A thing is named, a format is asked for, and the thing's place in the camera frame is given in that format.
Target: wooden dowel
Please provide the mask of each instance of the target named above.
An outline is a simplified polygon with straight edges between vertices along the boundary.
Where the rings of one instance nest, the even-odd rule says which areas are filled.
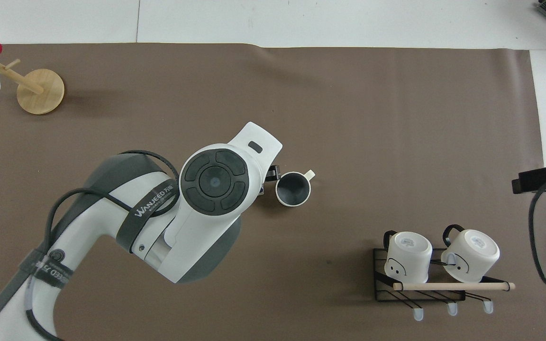
[[[393,289],[402,290],[514,290],[515,284],[509,283],[394,283]]]
[[[7,64],[6,66],[4,66],[4,69],[9,70],[9,69],[11,69],[12,67],[14,67],[15,65],[17,65],[19,62],[20,62],[20,60],[15,60],[15,61],[13,61],[13,62]]]
[[[26,79],[26,77],[21,76],[16,71],[6,70],[6,67],[1,63],[0,63],[0,75],[4,75],[7,78],[13,80],[14,82],[17,82],[18,84],[21,84],[22,86],[25,86],[28,90],[36,93],[37,95],[40,95],[44,91],[44,88],[39,86],[39,84],[37,84],[36,82]]]

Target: black button pad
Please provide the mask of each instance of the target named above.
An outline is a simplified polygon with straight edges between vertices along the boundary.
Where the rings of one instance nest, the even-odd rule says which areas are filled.
[[[202,154],[187,166],[187,169],[184,171],[184,179],[186,181],[195,181],[197,173],[208,163],[210,163],[210,158]]]
[[[229,166],[233,175],[241,175],[246,172],[246,164],[243,160],[237,155],[229,150],[222,150],[216,152],[216,162],[226,164]]]
[[[197,188],[191,187],[186,190],[187,201],[194,203],[200,209],[208,212],[214,212],[214,201],[206,199],[197,192]]]
[[[235,205],[237,201],[241,199],[241,195],[243,194],[245,188],[246,188],[245,183],[237,181],[235,185],[233,186],[233,190],[231,190],[231,193],[229,194],[229,196],[227,196],[226,198],[220,201],[220,204],[223,207],[223,209],[229,209],[230,207],[233,207],[233,205]]]
[[[203,151],[187,162],[183,172],[182,194],[193,209],[203,214],[223,215],[246,197],[246,163],[229,149]]]

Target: robotic arm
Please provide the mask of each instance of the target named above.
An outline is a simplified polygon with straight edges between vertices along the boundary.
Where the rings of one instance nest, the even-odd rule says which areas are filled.
[[[266,130],[248,123],[229,143],[199,149],[178,179],[139,153],[107,159],[85,183],[94,193],[73,203],[0,293],[0,341],[60,340],[56,298],[102,235],[173,283],[206,277],[236,241],[240,214],[258,196],[281,149]]]

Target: black cable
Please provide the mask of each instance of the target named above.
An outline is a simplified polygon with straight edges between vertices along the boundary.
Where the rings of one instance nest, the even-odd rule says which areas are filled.
[[[141,149],[133,149],[131,151],[125,151],[125,152],[121,152],[119,154],[149,155],[150,157],[154,157],[154,158],[160,160],[161,162],[164,162],[164,164],[172,171],[172,173],[174,174],[174,177],[176,177],[176,194],[175,194],[174,199],[172,200],[171,203],[169,203],[166,207],[164,207],[164,208],[156,211],[155,213],[153,213],[151,215],[151,218],[155,218],[156,216],[165,214],[167,211],[170,211],[172,209],[172,207],[174,207],[174,205],[176,205],[176,202],[180,198],[180,189],[178,188],[178,172],[176,171],[176,168],[174,168],[174,166],[171,164],[171,162],[167,161],[167,159],[165,157],[162,157],[161,155],[159,155],[157,153],[153,153],[153,152],[150,152],[150,151],[143,151]]]
[[[537,206],[537,201],[544,192],[546,192],[546,183],[540,186],[537,193],[535,194],[535,196],[532,198],[532,201],[530,202],[530,207],[528,210],[528,232],[530,237],[530,248],[532,249],[532,257],[535,261],[535,267],[537,268],[537,272],[539,274],[540,279],[543,281],[544,284],[546,284],[546,276],[542,272],[542,268],[540,267],[540,261],[538,259],[537,244],[535,242],[535,219],[534,219],[535,207]]]
[[[100,192],[99,190],[94,190],[92,188],[75,188],[74,190],[70,190],[66,194],[64,194],[62,197],[60,197],[56,203],[52,206],[52,209],[50,209],[50,213],[48,214],[47,223],[45,225],[45,237],[44,241],[45,243],[45,250],[44,253],[47,253],[48,250],[52,247],[54,244],[54,240],[52,240],[52,224],[54,223],[54,215],[56,214],[56,210],[58,210],[58,207],[68,198],[74,196],[78,193],[85,193],[85,194],[94,194],[96,196],[99,196],[100,198],[106,198],[112,201],[113,203],[117,204],[119,207],[125,209],[126,211],[130,211],[132,208],[123,201],[111,196],[111,194]]]
[[[175,195],[175,198],[173,199],[173,201],[171,203],[169,203],[169,205],[167,205],[167,207],[157,211],[156,213],[151,215],[151,217],[162,215],[162,214],[166,213],[167,211],[169,211],[170,209],[172,209],[173,206],[176,204],[176,202],[178,201],[178,199],[180,197],[180,195],[179,195],[180,191],[179,191],[179,188],[178,188],[178,172],[176,171],[176,168],[174,168],[174,166],[167,159],[162,157],[161,155],[158,155],[158,154],[150,152],[150,151],[134,150],[134,151],[125,151],[125,152],[120,153],[120,154],[127,154],[127,153],[136,153],[136,154],[149,155],[151,157],[157,158],[161,162],[164,162],[164,164],[166,164],[171,169],[172,173],[176,177],[176,195]],[[56,201],[56,203],[54,203],[54,205],[52,205],[52,208],[50,209],[50,213],[48,214],[47,223],[45,224],[45,235],[44,235],[44,248],[45,248],[45,250],[43,250],[44,254],[48,253],[48,251],[50,250],[50,248],[52,248],[52,245],[55,242],[55,240],[52,237],[52,224],[54,224],[54,216],[56,215],[56,211],[58,210],[60,205],[62,205],[62,203],[65,200],[67,200],[68,198],[74,196],[75,194],[79,194],[79,193],[93,194],[95,196],[99,196],[100,198],[106,198],[109,201],[111,201],[112,203],[118,205],[119,207],[125,209],[128,212],[132,210],[132,208],[130,206],[126,205],[123,201],[111,196],[111,194],[101,192],[99,190],[95,190],[95,189],[92,189],[92,188],[76,188],[74,190],[70,190],[69,192],[65,193],[62,197],[60,197]],[[35,315],[33,313],[32,308],[27,309],[25,311],[25,313],[27,315],[27,319],[28,319],[29,323],[33,327],[33,330],[35,330],[39,335],[41,335],[41,337],[43,337],[44,339],[46,339],[48,341],[63,341],[63,339],[59,339],[55,335],[50,334],[50,332],[48,332],[45,328],[43,328],[41,326],[41,324],[39,324],[39,321],[37,321],[37,319],[35,318]]]

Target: wanjeed logo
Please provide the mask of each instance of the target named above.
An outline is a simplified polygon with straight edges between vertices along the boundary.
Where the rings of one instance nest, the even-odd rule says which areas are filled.
[[[145,214],[145,212],[147,211],[153,211],[154,209],[158,208],[159,207],[159,204],[160,203],[163,203],[165,200],[161,201],[162,198],[165,198],[167,199],[167,197],[170,196],[170,194],[173,194],[172,190],[173,190],[174,186],[173,185],[170,185],[170,186],[167,186],[166,188],[162,189],[160,192],[157,192],[155,194],[155,196],[153,197],[153,199],[151,199],[146,205],[143,205],[139,208],[136,209],[136,213],[134,213],[134,215],[138,216],[138,217],[141,217],[143,216],[143,214]]]

